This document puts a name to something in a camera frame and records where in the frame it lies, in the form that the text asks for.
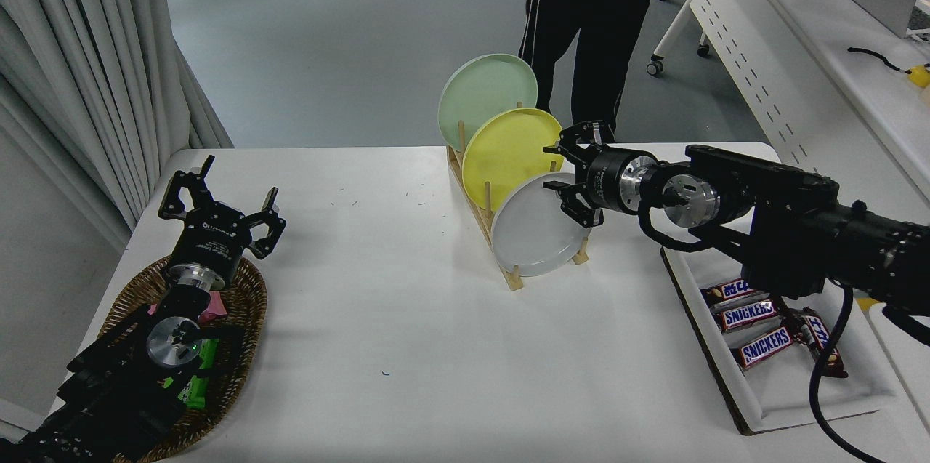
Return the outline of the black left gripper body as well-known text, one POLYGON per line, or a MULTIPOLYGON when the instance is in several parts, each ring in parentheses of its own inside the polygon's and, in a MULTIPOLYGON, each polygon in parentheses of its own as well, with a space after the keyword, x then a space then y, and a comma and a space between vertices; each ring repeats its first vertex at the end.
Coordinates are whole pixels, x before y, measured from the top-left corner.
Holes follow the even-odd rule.
POLYGON ((246 216, 225 204, 209 204, 187 212, 184 229, 171 254, 171 277, 186 270, 210 270, 220 282, 231 282, 252 241, 246 216))

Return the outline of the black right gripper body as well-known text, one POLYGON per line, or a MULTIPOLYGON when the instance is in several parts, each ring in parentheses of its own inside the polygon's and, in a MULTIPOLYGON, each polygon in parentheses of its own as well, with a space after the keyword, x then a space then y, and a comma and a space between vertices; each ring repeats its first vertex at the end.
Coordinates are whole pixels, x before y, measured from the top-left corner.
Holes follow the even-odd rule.
POLYGON ((588 146, 584 157, 583 195, 591 207, 632 214, 620 192, 621 177, 632 159, 631 149, 588 146))

